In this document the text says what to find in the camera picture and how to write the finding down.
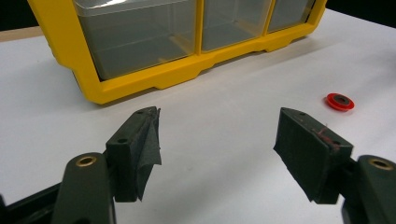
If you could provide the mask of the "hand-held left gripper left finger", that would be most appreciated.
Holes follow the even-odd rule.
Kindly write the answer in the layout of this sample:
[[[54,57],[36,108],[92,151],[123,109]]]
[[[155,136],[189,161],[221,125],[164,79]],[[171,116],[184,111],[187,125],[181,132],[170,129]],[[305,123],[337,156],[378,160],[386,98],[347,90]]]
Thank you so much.
[[[115,201],[142,200],[154,165],[161,165],[160,109],[135,111],[106,142],[106,161]]]

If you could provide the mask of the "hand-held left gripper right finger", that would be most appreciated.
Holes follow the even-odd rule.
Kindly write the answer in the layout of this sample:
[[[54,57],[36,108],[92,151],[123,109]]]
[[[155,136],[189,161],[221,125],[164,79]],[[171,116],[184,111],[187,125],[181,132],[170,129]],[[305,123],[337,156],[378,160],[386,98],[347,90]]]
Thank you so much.
[[[338,170],[350,161],[353,146],[307,113],[282,107],[274,151],[309,201],[335,204]]]

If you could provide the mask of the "red plastic disc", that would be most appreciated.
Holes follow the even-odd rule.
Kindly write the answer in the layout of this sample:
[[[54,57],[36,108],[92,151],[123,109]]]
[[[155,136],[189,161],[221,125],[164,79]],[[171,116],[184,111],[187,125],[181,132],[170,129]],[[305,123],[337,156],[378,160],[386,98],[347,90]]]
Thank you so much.
[[[354,102],[343,94],[332,92],[326,96],[326,103],[332,109],[347,112],[355,107]]]

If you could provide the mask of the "yellow drawer cabinet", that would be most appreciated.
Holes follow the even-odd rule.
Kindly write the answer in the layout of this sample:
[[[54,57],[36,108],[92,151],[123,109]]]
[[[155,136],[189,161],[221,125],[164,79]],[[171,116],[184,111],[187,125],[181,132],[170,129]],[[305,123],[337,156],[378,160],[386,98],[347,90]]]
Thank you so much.
[[[261,36],[225,48],[202,51],[204,0],[195,0],[194,52],[192,55],[126,75],[102,80],[96,71],[73,0],[27,0],[56,61],[70,69],[90,101],[105,104],[150,88],[165,89],[197,77],[217,63],[250,52],[273,51],[311,34],[328,0],[316,0],[303,24],[268,32],[276,0],[272,0]]]

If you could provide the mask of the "clear plastic drawer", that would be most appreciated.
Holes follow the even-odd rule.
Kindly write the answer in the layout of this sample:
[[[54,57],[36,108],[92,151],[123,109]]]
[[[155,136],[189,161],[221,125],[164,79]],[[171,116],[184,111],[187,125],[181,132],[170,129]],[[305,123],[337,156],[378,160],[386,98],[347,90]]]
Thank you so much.
[[[73,0],[99,78],[190,56],[195,0]]]
[[[262,35],[272,0],[204,0],[202,51]]]
[[[276,0],[268,32],[272,33],[303,24],[316,0]]]

